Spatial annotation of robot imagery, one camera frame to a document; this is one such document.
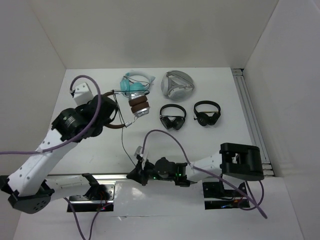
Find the brown silver headphones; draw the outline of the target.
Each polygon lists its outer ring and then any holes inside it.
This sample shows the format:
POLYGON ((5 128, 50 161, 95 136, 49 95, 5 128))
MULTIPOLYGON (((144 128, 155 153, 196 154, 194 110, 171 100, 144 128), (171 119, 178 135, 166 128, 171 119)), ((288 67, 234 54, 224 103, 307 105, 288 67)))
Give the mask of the brown silver headphones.
MULTIPOLYGON (((150 105, 148 103, 148 98, 144 93, 134 92, 129 95, 128 103, 132 114, 134 115, 134 121, 136 119, 149 114, 150 105)), ((104 124, 105 127, 109 129, 123 129, 129 127, 133 122, 125 122, 123 124, 104 124)))

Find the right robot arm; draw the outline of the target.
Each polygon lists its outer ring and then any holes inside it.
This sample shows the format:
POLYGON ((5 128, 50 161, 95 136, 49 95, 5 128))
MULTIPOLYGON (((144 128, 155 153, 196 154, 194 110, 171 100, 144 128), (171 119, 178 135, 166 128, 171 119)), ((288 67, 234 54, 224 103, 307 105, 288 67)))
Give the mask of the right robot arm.
POLYGON ((186 151, 182 149, 186 160, 183 163, 169 161, 165 157, 152 163, 144 158, 142 150, 142 146, 137 148, 136 166, 126 175, 128 180, 142 186, 146 186, 149 180, 156 180, 189 187, 213 177, 220 181, 220 194, 230 196, 239 187, 239 181, 258 182, 265 178, 260 149, 253 145, 223 143, 218 152, 193 162, 189 161, 186 151))

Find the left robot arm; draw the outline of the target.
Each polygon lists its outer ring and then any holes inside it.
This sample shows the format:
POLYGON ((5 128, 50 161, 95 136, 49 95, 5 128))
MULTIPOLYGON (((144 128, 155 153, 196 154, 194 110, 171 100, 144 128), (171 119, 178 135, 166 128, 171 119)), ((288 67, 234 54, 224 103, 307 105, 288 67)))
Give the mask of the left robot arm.
POLYGON ((101 134, 117 111, 117 104, 105 95, 96 95, 88 103, 63 110, 27 161, 11 175, 0 177, 0 189, 9 195, 12 208, 34 214, 51 201, 70 196, 106 201, 106 187, 90 173, 56 179, 49 179, 48 174, 78 143, 101 134))

